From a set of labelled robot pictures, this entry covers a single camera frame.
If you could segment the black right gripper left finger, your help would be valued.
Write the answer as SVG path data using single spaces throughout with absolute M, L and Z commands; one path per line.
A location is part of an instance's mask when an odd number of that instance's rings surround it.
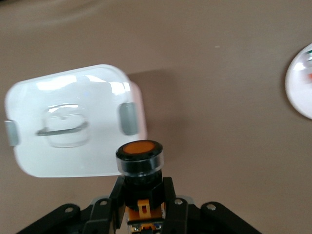
M 92 200 L 90 214 L 83 227 L 85 234 L 115 234 L 120 229 L 124 212 L 124 177 L 119 176 L 109 196 Z

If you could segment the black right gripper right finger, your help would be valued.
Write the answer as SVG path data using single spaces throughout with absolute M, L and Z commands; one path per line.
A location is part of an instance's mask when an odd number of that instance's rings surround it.
M 164 177 L 165 219 L 162 234 L 186 234 L 188 223 L 188 202 L 176 196 L 173 180 Z

